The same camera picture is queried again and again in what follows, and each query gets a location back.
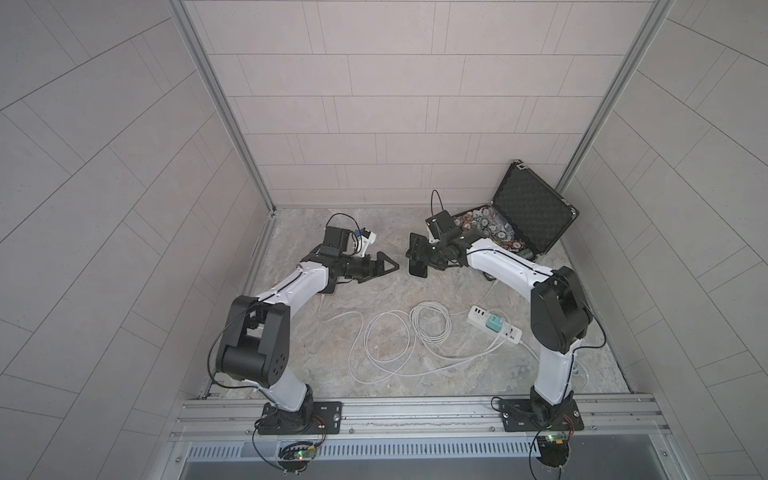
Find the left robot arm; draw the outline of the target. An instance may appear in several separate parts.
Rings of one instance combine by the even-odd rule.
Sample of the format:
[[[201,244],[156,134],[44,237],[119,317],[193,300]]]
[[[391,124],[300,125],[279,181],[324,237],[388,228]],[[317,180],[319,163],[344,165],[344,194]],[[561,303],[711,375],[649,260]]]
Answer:
[[[310,403],[310,387],[288,368],[291,319],[313,296],[330,295],[339,281],[360,284],[399,269],[385,253],[367,252],[375,234],[326,226],[323,241],[295,270],[254,297],[241,295],[211,346],[206,362],[210,379],[217,373],[257,388],[277,409],[297,413]]]

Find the green case phone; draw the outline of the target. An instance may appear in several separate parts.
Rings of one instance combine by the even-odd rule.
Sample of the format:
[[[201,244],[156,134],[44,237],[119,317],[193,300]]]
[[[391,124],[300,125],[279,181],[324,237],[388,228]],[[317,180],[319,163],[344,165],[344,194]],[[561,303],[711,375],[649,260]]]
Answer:
[[[429,241],[423,235],[411,232],[409,236],[409,247],[406,252],[408,258],[408,273],[417,278],[426,278],[428,276],[428,252]]]

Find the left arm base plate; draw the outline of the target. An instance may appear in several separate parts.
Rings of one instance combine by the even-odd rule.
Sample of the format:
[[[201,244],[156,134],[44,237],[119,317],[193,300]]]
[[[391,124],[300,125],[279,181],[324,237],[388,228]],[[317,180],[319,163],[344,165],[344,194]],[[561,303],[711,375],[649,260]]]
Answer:
[[[342,409],[339,401],[314,402],[312,408],[302,406],[288,412],[266,404],[256,430],[259,435],[335,435],[340,431]]]

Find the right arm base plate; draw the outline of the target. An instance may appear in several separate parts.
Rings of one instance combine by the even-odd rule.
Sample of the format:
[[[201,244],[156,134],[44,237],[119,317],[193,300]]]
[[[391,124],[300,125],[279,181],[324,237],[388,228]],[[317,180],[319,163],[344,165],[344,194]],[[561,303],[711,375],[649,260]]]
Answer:
[[[508,433],[570,432],[584,429],[581,413],[572,395],[555,406],[539,399],[494,396],[491,408],[500,415],[504,431]]]

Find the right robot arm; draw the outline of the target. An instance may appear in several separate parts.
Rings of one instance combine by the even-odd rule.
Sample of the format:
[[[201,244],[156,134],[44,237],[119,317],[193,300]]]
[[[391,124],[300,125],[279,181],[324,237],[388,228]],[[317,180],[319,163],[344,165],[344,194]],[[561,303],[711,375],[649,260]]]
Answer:
[[[530,328],[540,353],[529,415],[539,428],[553,425],[573,399],[576,355],[585,348],[583,339],[594,318],[577,274],[568,267],[553,270],[538,265],[487,237],[465,231],[445,210],[432,214],[426,225],[429,237],[421,242],[424,249],[418,252],[412,246],[410,262],[438,270],[471,267],[530,302]]]

